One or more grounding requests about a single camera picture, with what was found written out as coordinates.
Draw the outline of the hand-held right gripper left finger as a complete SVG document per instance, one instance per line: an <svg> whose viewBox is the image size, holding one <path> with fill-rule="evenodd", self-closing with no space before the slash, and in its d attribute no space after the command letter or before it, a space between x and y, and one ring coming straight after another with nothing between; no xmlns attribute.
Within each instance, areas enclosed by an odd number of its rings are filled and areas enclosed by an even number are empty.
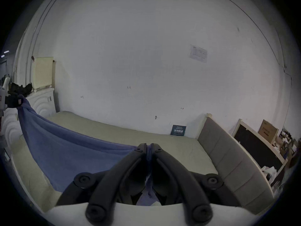
<svg viewBox="0 0 301 226"><path fill-rule="evenodd" d="M88 202L85 217L90 223L112 223L120 186L140 163L145 163L146 153L147 144L142 143L110 170L77 174L56 206Z"/></svg>

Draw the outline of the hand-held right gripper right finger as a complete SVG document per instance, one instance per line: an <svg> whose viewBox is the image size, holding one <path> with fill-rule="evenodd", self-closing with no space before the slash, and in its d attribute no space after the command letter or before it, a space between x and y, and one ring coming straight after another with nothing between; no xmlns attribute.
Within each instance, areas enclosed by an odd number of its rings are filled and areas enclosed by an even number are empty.
<svg viewBox="0 0 301 226"><path fill-rule="evenodd" d="M158 144L149 146L152 190L161 205L184 205L188 224L208 224L213 218L210 204L241 207L218 174L188 171Z"/></svg>

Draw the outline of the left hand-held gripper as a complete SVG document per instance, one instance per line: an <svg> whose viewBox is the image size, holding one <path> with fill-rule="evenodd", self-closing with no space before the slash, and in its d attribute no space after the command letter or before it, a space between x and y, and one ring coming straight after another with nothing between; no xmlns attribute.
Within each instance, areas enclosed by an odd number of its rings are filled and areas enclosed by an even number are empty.
<svg viewBox="0 0 301 226"><path fill-rule="evenodd" d="M3 117L7 108L20 107L24 102L23 95L14 92L8 93L9 82L10 77L6 77L3 85L0 86L0 117Z"/></svg>

